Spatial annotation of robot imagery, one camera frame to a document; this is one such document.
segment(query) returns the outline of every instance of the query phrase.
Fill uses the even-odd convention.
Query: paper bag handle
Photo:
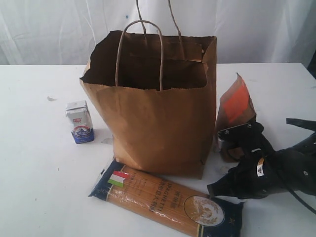
[[[118,56],[117,56],[117,63],[116,63],[116,69],[115,69],[115,86],[119,86],[119,60],[120,60],[120,55],[121,55],[121,50],[122,50],[122,43],[123,43],[123,38],[124,38],[124,35],[127,31],[127,29],[131,26],[131,25],[134,25],[136,23],[148,23],[148,24],[151,24],[153,26],[155,26],[158,30],[158,34],[159,34],[159,38],[160,38],[160,45],[161,45],[161,61],[160,61],[160,75],[159,75],[159,86],[160,86],[160,91],[163,90],[162,88],[162,70],[163,70],[163,43],[162,43],[162,34],[161,34],[161,30],[160,28],[150,22],[150,21],[144,21],[144,20],[138,20],[138,21],[133,21],[132,23],[128,24],[125,29],[123,30],[122,32],[122,35],[120,36],[120,40],[119,40],[119,43],[118,43]]]
[[[172,7],[171,7],[171,3],[170,3],[170,0],[168,0],[168,6],[169,6],[169,9],[170,9],[170,13],[171,13],[171,17],[172,17],[172,21],[177,29],[177,32],[178,32],[178,36],[179,36],[179,41],[180,41],[180,45],[181,45],[181,49],[182,49],[182,56],[183,56],[183,59],[185,58],[184,57],[184,48],[183,48],[183,44],[182,44],[182,38],[181,38],[181,32],[180,32],[180,29],[176,23],[176,20],[174,19],[174,16],[173,16],[173,12],[172,12]],[[138,12],[138,16],[139,16],[139,19],[142,21],[142,16],[140,14],[140,10],[139,10],[139,5],[138,5],[138,0],[136,0],[136,7],[137,7],[137,12]],[[147,43],[147,38],[146,38],[146,28],[145,28],[145,25],[144,23],[142,22],[142,26],[143,26],[143,30],[144,30],[144,37],[145,37],[145,41]]]

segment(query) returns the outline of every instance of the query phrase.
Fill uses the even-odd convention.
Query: milk carton
[[[93,125],[85,100],[68,103],[66,105],[66,117],[72,124],[71,133],[77,144],[93,141]]]

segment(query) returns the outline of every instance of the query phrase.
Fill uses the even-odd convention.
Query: black cable
[[[290,194],[292,194],[296,200],[298,200],[304,207],[306,207],[309,211],[311,211],[313,214],[316,215],[316,210],[314,208],[312,208],[311,206],[309,206],[303,199],[301,199],[295,192],[293,189],[291,189],[287,183],[284,181],[284,179],[281,177],[281,175],[275,171],[271,165],[269,164],[268,162],[268,159],[265,158],[265,162],[267,163],[267,165],[269,166],[270,170],[272,170],[276,175],[277,177],[279,178],[279,180],[282,182],[282,184],[284,185],[285,189],[287,189],[289,191]]]

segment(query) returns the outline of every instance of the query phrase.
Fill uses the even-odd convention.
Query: spaghetti package
[[[111,202],[192,237],[239,237],[243,203],[233,204],[115,160],[90,196]]]

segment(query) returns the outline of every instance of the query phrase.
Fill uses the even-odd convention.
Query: white curtain
[[[0,64],[85,64],[109,31],[138,19],[136,0],[0,0]],[[184,36],[217,36],[218,63],[301,62],[316,49],[316,0],[171,0]],[[142,17],[175,35],[167,0]],[[156,30],[147,26],[149,33]],[[130,32],[142,32],[135,25]]]

